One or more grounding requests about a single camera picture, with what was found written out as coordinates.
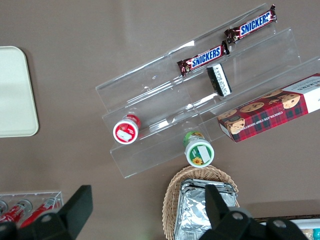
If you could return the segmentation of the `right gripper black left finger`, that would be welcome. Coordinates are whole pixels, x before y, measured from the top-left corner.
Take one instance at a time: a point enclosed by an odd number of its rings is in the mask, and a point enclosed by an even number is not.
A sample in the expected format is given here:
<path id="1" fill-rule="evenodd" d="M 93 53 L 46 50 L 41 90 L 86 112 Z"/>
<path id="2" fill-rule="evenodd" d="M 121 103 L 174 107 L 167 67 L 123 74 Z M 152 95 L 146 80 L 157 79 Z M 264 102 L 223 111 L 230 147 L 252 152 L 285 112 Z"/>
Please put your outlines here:
<path id="1" fill-rule="evenodd" d="M 2 240 L 75 240 L 93 212 L 92 186 L 82 185 L 56 212 L 46 212 L 30 225 L 0 224 Z"/>

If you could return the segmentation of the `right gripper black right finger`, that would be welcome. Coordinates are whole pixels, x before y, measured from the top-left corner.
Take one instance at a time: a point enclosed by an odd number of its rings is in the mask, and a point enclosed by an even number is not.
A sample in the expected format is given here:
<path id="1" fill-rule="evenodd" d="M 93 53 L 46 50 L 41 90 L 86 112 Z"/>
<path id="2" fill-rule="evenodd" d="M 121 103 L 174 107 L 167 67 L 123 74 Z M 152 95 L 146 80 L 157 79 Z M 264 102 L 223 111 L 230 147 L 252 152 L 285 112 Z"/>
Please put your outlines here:
<path id="1" fill-rule="evenodd" d="M 205 186 L 205 210 L 211 228 L 201 240 L 305 240 L 299 227 L 282 217 L 260 224 L 242 211 L 230 210 L 215 185 Z"/>

